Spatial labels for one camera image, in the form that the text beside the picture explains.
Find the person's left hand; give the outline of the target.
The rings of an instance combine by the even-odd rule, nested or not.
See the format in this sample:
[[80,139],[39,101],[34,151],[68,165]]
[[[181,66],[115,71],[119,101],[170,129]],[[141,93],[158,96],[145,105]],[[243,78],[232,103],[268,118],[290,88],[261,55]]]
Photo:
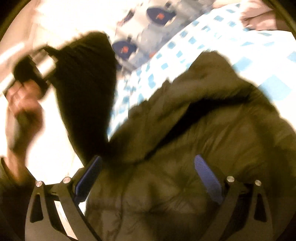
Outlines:
[[34,80],[15,81],[4,92],[8,152],[24,156],[30,142],[43,126],[39,100],[44,96]]

